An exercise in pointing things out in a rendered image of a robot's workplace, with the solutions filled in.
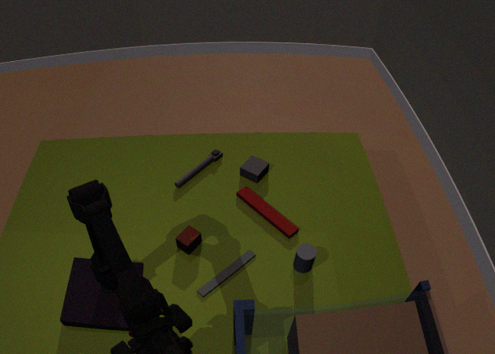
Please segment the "grey flat bar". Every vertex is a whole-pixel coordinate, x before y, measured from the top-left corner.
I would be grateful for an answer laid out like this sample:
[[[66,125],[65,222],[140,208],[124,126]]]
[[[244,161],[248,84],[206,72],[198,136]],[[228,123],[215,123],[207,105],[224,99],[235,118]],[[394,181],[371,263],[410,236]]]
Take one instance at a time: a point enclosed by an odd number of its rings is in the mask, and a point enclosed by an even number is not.
[[[238,271],[243,265],[245,265],[253,257],[256,257],[256,255],[251,250],[248,250],[245,254],[243,254],[241,257],[236,259],[235,262],[230,264],[226,269],[222,270],[208,283],[205,283],[203,287],[201,287],[199,290],[196,290],[197,293],[200,294],[202,297],[204,297],[205,295],[207,296],[209,292],[211,292],[218,285],[223,283],[226,279],[228,279],[232,274]]]

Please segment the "dark grey cylinder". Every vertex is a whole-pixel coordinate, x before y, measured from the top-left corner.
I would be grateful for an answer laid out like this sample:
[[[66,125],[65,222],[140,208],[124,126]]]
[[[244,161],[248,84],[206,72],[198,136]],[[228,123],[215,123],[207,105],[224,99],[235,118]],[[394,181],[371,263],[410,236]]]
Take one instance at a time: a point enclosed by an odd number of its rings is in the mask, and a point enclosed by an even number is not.
[[[304,243],[297,248],[293,267],[299,273],[309,272],[316,258],[316,248],[310,243]]]

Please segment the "dark red flat bar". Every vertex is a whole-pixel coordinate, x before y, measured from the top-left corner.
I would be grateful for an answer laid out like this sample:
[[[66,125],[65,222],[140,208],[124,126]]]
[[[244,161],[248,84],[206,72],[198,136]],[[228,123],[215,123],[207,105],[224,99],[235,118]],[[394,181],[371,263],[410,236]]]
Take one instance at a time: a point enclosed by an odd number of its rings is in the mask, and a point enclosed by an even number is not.
[[[299,228],[287,220],[280,212],[268,205],[247,186],[237,192],[237,197],[250,206],[257,214],[264,217],[275,229],[289,239],[298,233]]]

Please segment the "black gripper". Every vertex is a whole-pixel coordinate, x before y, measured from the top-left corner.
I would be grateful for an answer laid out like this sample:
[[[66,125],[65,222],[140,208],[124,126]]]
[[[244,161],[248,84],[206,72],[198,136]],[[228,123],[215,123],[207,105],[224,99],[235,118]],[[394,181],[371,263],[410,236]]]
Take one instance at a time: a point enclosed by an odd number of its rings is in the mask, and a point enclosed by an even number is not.
[[[178,305],[171,304],[169,306],[173,316],[172,321],[174,326],[178,328],[179,332],[182,334],[188,328],[193,326],[192,319],[181,309]],[[174,337],[177,336],[176,332],[174,332],[173,327],[168,328],[167,330],[171,331]],[[135,337],[128,341],[128,345],[122,340],[116,346],[111,349],[111,354],[149,354],[145,347],[143,346],[144,340],[137,342]]]

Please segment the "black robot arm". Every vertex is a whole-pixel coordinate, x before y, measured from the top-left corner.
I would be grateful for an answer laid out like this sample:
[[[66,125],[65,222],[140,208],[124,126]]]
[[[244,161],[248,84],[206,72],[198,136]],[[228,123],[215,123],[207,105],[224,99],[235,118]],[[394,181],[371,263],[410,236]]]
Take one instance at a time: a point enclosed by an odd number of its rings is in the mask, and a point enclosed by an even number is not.
[[[118,306],[137,342],[148,354],[190,354],[191,341],[174,337],[172,312],[162,293],[135,269],[111,220],[111,197],[105,184],[94,180],[68,190],[76,220],[84,223],[94,249],[92,269],[103,293],[117,293]],[[162,311],[165,314],[163,318]]]

